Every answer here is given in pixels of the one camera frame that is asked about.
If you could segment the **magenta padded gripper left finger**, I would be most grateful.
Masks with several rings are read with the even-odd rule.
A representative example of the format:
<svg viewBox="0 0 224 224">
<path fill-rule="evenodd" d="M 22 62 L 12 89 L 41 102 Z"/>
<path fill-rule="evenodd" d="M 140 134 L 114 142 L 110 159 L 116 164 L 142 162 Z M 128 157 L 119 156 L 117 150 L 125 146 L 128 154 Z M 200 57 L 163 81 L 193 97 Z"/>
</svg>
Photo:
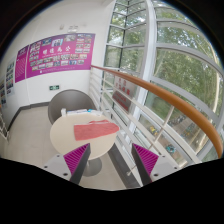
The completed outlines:
<svg viewBox="0 0 224 224">
<path fill-rule="evenodd" d="M 56 154 L 43 169 L 74 184 L 79 184 L 90 153 L 90 144 L 85 144 L 65 155 Z"/>
</svg>

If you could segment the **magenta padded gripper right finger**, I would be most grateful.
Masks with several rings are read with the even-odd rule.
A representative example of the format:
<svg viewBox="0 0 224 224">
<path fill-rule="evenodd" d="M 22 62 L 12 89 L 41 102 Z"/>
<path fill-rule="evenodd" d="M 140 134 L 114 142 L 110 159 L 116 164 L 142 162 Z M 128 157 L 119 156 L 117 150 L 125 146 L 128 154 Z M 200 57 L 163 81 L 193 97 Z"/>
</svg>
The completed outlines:
<svg viewBox="0 0 224 224">
<path fill-rule="evenodd" d="M 165 155 L 158 156 L 137 144 L 132 144 L 131 153 L 144 186 L 179 170 Z"/>
</svg>

